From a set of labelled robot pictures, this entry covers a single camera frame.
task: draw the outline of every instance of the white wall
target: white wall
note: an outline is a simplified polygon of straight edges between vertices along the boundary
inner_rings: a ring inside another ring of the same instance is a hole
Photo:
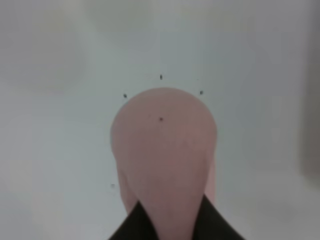
[[[320,91],[306,68],[312,4],[0,1],[0,239],[107,239],[126,216],[110,124],[163,86],[204,91],[218,126],[216,206],[242,235],[319,239],[320,167],[310,177],[300,154],[319,103],[306,86]]]

